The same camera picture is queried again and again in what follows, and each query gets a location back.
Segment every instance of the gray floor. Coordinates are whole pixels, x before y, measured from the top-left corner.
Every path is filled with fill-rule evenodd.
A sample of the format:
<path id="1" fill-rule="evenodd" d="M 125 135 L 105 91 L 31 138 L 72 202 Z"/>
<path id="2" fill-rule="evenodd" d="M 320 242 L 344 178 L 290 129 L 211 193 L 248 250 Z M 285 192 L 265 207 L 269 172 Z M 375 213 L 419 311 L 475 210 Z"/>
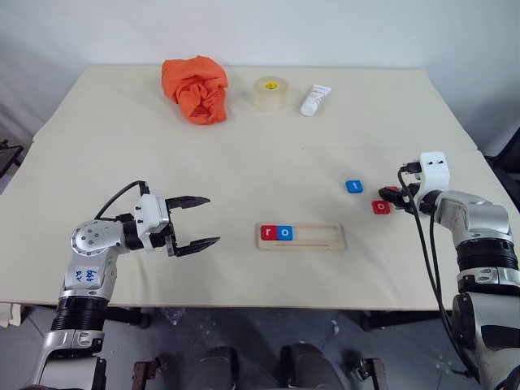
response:
<path id="1" fill-rule="evenodd" d="M 27 383 L 53 316 L 51 310 L 37 309 L 21 327 L 0 328 L 2 390 Z M 222 344 L 239 353 L 241 388 L 274 387 L 280 348 L 299 341 L 318 346 L 338 365 L 350 349 L 382 358 L 391 390 L 478 388 L 472 380 L 449 372 L 449 367 L 462 365 L 435 320 L 364 332 L 336 310 L 177 309 L 171 310 L 170 319 L 157 315 L 145 330 L 107 321 L 105 332 L 102 356 L 107 359 L 109 390 L 129 390 L 133 363 L 160 353 L 172 356 L 171 369 L 149 382 L 147 389 L 183 388 L 204 352 Z M 365 382 L 352 383 L 352 388 L 372 387 Z"/>

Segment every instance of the white wall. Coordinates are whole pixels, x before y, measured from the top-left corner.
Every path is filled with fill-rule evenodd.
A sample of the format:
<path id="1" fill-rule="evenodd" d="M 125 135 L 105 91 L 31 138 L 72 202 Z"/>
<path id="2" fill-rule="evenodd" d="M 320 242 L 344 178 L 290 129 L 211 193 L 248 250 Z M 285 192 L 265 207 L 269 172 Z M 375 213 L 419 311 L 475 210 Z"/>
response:
<path id="1" fill-rule="evenodd" d="M 520 116 L 518 0 L 2 0 L 0 127 L 23 142 L 89 63 L 425 67 L 486 148 Z"/>

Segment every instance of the white sticker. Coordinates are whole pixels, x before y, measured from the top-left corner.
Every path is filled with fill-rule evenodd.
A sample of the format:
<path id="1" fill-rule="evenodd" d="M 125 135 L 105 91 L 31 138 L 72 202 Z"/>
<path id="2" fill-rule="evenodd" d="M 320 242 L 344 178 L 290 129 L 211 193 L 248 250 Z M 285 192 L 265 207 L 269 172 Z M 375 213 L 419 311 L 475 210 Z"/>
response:
<path id="1" fill-rule="evenodd" d="M 74 279 L 77 284 L 101 285 L 99 266 L 77 266 L 74 272 Z"/>

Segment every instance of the table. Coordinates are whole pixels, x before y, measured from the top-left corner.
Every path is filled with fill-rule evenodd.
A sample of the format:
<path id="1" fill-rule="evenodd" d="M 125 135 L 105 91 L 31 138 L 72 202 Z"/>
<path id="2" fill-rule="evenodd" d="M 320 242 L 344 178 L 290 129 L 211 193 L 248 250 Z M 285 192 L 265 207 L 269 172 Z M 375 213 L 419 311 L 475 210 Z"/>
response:
<path id="1" fill-rule="evenodd" d="M 147 180 L 161 197 L 211 203 L 175 211 L 181 244 L 221 236 L 209 249 L 168 258 L 164 249 L 119 257 L 115 306 L 294 306 L 435 310 L 412 217 L 374 215 L 377 190 L 402 163 L 443 150 L 452 189 L 520 216 L 482 154 L 422 70 L 227 68 L 228 121 L 187 123 L 160 86 L 159 66 L 88 68 L 35 136 L 0 197 L 0 301 L 53 304 L 71 257 L 72 229 L 115 192 Z M 285 110 L 251 103 L 254 81 L 289 83 Z M 333 88 L 310 118 L 298 107 L 312 83 Z M 346 180 L 363 193 L 350 194 Z M 132 210 L 129 193 L 109 215 Z M 343 252 L 261 251 L 262 222 L 340 223 Z M 457 291 L 456 253 L 438 227 L 444 303 Z"/>

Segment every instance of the handwritten label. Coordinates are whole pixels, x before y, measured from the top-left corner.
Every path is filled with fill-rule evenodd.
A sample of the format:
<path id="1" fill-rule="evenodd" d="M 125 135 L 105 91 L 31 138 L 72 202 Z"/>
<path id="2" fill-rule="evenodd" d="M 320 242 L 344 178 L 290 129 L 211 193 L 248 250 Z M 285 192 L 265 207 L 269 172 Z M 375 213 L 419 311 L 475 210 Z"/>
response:
<path id="1" fill-rule="evenodd" d="M 79 283 L 87 284 L 99 284 L 101 279 L 98 266 L 77 266 L 75 277 Z"/>

